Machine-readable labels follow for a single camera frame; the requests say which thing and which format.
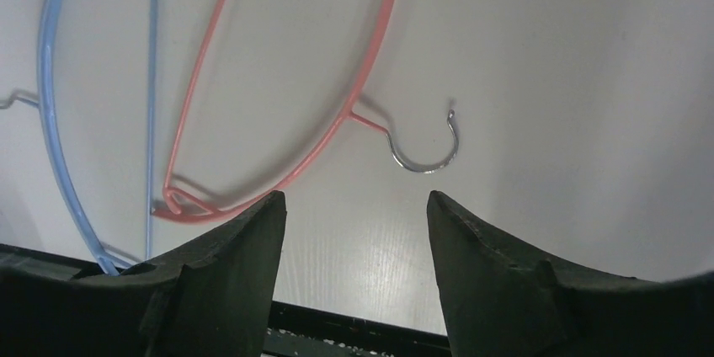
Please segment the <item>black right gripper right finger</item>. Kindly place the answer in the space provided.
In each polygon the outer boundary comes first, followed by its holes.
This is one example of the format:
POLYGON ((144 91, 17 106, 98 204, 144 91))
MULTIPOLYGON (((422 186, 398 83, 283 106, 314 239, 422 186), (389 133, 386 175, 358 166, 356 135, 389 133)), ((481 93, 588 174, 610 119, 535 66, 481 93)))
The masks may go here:
POLYGON ((654 282, 548 253, 433 191, 429 242, 454 356, 710 356, 713 275, 654 282))

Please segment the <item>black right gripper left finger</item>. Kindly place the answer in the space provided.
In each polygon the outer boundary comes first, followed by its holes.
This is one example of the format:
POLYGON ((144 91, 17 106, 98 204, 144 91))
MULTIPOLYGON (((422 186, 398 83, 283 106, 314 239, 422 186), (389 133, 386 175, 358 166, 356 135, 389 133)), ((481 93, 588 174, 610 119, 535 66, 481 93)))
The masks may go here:
POLYGON ((1 247, 4 356, 259 356, 286 225, 275 191, 239 216, 107 275, 1 247))

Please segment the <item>blue plastic hanger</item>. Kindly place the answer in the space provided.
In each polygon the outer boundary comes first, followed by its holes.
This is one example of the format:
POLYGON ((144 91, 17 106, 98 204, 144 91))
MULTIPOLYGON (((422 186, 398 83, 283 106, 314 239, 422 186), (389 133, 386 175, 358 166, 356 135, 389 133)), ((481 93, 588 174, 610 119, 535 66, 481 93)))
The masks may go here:
MULTIPOLYGON (((121 257, 118 251, 109 249, 100 241, 74 187, 61 144, 56 114, 54 49, 63 1, 44 0, 41 9, 36 49, 37 97, 31 98, 21 92, 12 93, 1 100, 1 109, 6 110, 16 103, 22 103, 38 111, 49 163, 57 188, 72 217, 74 226, 101 270, 105 274, 116 276, 119 274, 119 269, 128 269, 136 263, 121 257)), ((153 254, 154 220, 152 212, 154 211, 158 20, 159 0, 149 0, 144 206, 145 260, 150 259, 153 254)))

